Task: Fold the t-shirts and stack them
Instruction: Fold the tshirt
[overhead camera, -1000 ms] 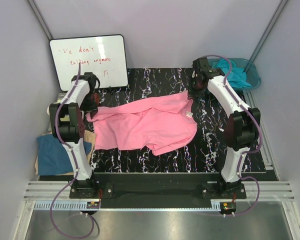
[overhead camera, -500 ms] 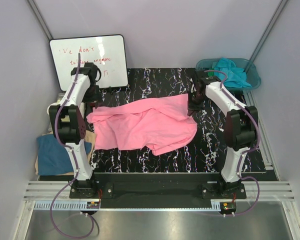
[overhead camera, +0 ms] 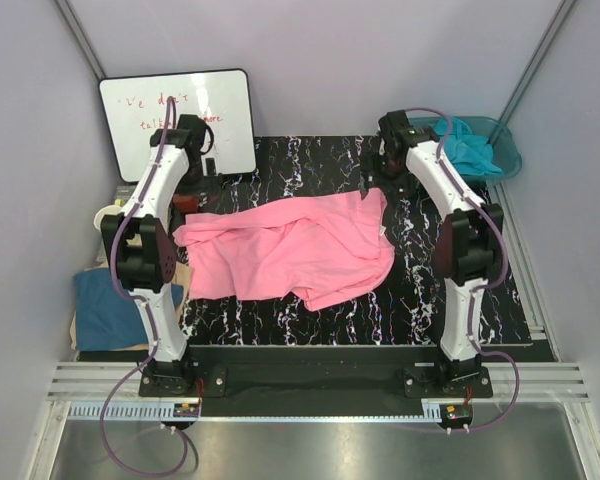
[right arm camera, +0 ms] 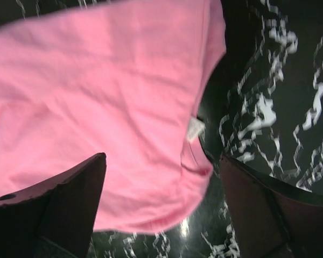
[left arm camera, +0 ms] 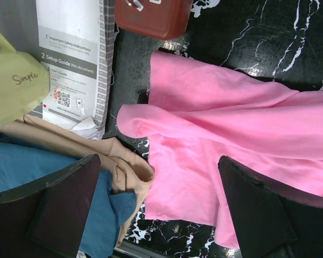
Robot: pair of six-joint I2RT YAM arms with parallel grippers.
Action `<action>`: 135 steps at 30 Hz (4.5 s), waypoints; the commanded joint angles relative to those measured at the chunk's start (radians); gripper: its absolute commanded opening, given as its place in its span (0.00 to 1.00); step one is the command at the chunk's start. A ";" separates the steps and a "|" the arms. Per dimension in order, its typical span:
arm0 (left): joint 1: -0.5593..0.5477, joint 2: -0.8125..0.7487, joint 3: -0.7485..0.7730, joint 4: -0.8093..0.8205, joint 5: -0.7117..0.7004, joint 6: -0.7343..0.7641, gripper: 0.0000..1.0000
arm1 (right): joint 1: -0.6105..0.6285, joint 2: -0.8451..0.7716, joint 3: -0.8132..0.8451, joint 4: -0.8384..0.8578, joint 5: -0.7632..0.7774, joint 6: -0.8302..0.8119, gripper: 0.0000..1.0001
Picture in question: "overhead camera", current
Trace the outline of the pink t shirt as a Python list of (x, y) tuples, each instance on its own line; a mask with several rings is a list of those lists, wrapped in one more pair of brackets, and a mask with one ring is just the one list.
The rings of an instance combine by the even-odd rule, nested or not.
[(187, 216), (174, 233), (193, 269), (190, 296), (299, 297), (317, 311), (365, 295), (394, 263), (384, 193), (290, 197), (232, 213)]

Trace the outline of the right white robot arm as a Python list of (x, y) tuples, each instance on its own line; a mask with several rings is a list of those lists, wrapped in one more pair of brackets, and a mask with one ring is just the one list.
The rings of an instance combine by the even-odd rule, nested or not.
[(386, 113), (378, 127), (380, 149), (361, 161), (361, 197), (373, 188), (422, 187), (442, 219), (433, 258), (445, 281), (444, 326), (434, 366), (419, 380), (442, 395), (467, 397), (487, 383), (478, 330), (485, 291), (507, 276), (503, 211), (457, 172), (444, 151), (447, 134), (414, 125), (406, 110)]

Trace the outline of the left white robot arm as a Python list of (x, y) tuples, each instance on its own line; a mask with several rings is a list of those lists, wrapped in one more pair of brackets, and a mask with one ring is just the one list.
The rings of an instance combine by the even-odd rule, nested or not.
[(140, 366), (143, 381), (176, 396), (195, 386), (172, 295), (176, 252), (168, 234), (169, 212), (182, 180), (201, 169), (214, 135), (196, 115), (182, 114), (173, 129), (150, 138), (150, 160), (131, 198), (99, 223), (112, 282), (140, 314), (149, 358)]

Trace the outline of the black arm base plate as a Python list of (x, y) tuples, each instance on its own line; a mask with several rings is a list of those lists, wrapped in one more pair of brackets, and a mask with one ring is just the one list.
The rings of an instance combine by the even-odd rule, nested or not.
[(150, 371), (143, 397), (202, 397), (206, 419), (400, 418), (422, 401), (493, 397), (486, 369), (446, 383), (436, 348), (421, 346), (192, 346), (186, 382)]

